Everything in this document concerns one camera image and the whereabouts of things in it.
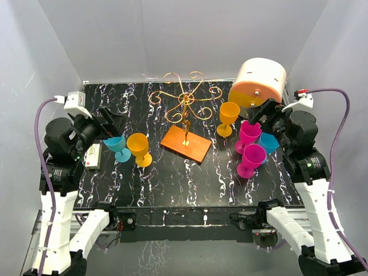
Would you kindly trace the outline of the magenta wine glass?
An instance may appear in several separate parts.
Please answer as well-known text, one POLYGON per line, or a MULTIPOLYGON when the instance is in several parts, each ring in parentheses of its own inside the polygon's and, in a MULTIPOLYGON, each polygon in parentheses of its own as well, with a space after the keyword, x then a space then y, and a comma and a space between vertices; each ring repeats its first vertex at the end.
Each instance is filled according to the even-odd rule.
POLYGON ((265 160, 267 154, 265 149, 258 144, 247 145, 244 149, 241 163, 237 166, 237 173, 242 178, 251 178, 256 168, 265 160))
POLYGON ((242 155, 245 147, 255 142, 261 133, 260 123, 257 122, 255 125, 251 125, 247 120, 242 122, 239 131, 239 140, 235 143, 236 152, 242 155))

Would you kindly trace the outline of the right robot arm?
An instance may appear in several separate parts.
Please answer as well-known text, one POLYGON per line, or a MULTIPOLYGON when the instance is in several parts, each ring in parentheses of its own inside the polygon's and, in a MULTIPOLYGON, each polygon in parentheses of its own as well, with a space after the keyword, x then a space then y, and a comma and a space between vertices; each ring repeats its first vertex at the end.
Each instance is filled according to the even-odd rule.
POLYGON ((316 118, 293 110, 274 99, 247 109, 251 125, 273 135, 281 146, 285 170, 301 196, 308 217, 307 232, 278 199, 258 204, 256 221, 263 228, 274 227, 298 257, 303 275, 351 275, 367 271, 364 258, 342 238, 343 230, 330 216, 337 211, 329 185, 332 176, 325 157, 314 147, 318 133, 316 118))

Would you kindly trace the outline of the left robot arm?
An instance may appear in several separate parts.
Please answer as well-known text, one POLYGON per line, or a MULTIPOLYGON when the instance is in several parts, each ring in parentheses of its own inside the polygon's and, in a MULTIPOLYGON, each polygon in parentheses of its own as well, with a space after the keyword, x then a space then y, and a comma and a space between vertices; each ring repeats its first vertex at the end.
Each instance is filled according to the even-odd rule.
POLYGON ((82 114, 50 121, 46 150, 40 150, 42 218, 35 260, 24 275, 85 275, 87 257, 101 232, 118 224, 116 207, 98 202, 74 236, 70 235, 74 203, 87 150, 98 141, 122 135, 127 116, 106 107, 99 115, 82 114))

